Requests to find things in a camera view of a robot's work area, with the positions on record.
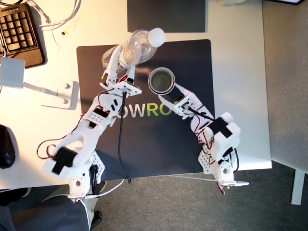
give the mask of water bottle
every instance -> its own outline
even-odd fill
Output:
[[[116,72],[122,72],[133,65],[141,64],[151,59],[166,40],[165,33],[160,28],[151,31],[137,30],[123,44],[118,58]],[[111,55],[116,47],[106,51],[103,55],[103,68],[107,68]]]

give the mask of keyboard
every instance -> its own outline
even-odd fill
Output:
[[[26,68],[45,64],[29,5],[24,3],[0,8],[0,29],[7,57],[25,60]]]

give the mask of metal cup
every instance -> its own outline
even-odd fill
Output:
[[[159,67],[150,73],[148,83],[152,92],[157,95],[166,95],[174,88],[175,77],[168,68]]]

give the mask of white desk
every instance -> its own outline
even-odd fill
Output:
[[[36,2],[58,21],[71,13],[74,0]],[[211,40],[215,114],[230,112],[242,129],[240,170],[271,168],[261,0],[232,7],[208,0],[206,6],[207,33],[167,34],[167,41]],[[48,62],[26,70],[27,82],[45,87],[56,78],[78,82],[78,46],[118,44],[129,36],[126,0],[83,0],[68,34],[62,36],[68,25],[54,31],[60,48],[52,33],[44,32]],[[37,158],[36,149],[75,127],[80,98],[76,109],[64,110],[40,106],[39,94],[8,88],[0,94],[0,123],[11,128],[17,140],[17,160],[10,169],[0,170],[0,189],[65,183],[41,171],[44,160]]]

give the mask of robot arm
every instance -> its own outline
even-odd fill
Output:
[[[203,143],[198,157],[203,172],[214,175],[223,194],[223,187],[247,185],[247,182],[234,180],[233,172],[238,169],[236,147],[240,142],[241,130],[233,122],[232,115],[224,113],[214,119],[194,93],[179,84],[175,84],[175,87],[184,95],[177,104],[167,101],[161,95],[158,98],[182,119],[192,117],[191,129],[198,142]]]
[[[95,152],[99,137],[108,126],[114,124],[124,95],[128,97],[142,93],[140,88],[133,85],[135,66],[127,70],[122,78],[116,77],[116,62],[121,49],[121,45],[115,48],[103,74],[101,86],[106,90],[95,97],[77,127],[56,145],[53,158],[48,159],[43,167],[48,174],[63,181],[69,180],[71,199],[85,197],[90,186],[93,186],[93,178],[96,184],[101,182],[105,166]],[[81,147],[68,148],[77,141],[81,142]],[[90,172],[92,167],[95,167],[94,173]]]

